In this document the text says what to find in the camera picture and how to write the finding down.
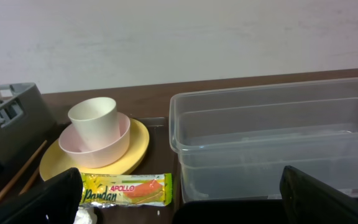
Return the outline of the white tissue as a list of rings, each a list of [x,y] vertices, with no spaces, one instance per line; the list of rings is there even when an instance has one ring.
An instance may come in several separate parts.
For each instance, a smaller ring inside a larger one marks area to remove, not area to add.
[[[73,224],[97,224],[98,216],[94,208],[79,207]]]

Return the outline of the yellow pandan cake wrapper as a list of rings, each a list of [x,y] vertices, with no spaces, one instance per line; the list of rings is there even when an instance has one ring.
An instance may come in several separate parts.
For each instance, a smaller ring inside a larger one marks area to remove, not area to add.
[[[172,175],[81,174],[80,205],[99,208],[123,205],[167,206],[172,201]]]

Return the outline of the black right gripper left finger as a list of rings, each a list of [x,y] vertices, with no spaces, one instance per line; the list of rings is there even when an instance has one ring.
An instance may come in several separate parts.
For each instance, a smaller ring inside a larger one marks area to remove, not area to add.
[[[0,205],[0,224],[73,223],[83,191],[77,168],[70,168]]]

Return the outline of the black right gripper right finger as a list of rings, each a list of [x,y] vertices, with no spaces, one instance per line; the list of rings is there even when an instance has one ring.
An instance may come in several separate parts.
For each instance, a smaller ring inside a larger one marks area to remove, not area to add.
[[[358,223],[358,200],[293,166],[280,180],[283,206],[290,223]]]

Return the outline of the wooden chopstick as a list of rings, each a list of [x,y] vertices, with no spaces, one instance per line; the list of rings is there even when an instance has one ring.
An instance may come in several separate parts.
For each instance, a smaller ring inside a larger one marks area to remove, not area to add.
[[[14,184],[20,179],[22,174],[27,170],[27,168],[31,165],[33,160],[38,156],[44,146],[47,144],[47,140],[45,140],[37,150],[30,156],[30,158],[25,162],[25,164],[19,169],[19,171],[13,176],[13,178],[2,188],[0,191],[0,201],[5,197],[5,195],[10,191],[10,189],[14,186]]]
[[[39,167],[36,168],[34,173],[31,175],[25,186],[22,188],[22,190],[19,192],[19,195],[27,192],[34,184],[34,182],[37,180],[37,177],[39,175]]]

